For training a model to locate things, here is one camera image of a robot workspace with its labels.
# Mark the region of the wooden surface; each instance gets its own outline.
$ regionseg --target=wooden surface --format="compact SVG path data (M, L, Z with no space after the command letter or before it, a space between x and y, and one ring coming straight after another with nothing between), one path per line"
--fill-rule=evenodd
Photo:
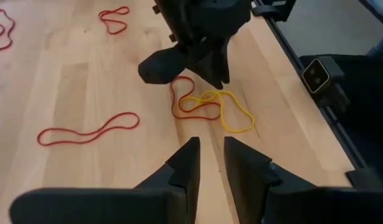
M123 5L131 8L120 17L129 28L110 36L97 14ZM224 136L235 136L314 184L348 185L344 173L351 163L262 18L253 18L229 44L226 89L254 115L254 129L230 134L219 121L176 121L169 87L147 85L137 72L149 54L171 45L169 29L152 5L152 0L0 0L0 8L17 21L14 45L0 52L0 223L9 222L7 208L27 190L132 188L191 136L200 136L202 144L198 223L238 222L224 169ZM195 79L199 93L212 89L191 72L183 75ZM187 82L176 85L178 93L188 88ZM225 104L232 127L248 125L230 100ZM136 130L114 131L84 146L36 143L41 129L91 131L122 111L140 115Z

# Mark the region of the robotic arm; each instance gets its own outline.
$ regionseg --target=robotic arm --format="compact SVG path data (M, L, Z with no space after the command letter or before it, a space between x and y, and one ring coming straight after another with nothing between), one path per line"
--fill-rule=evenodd
M155 0L177 42L138 67L146 83L167 84L188 68L217 89L229 83L227 44L250 20L250 0Z

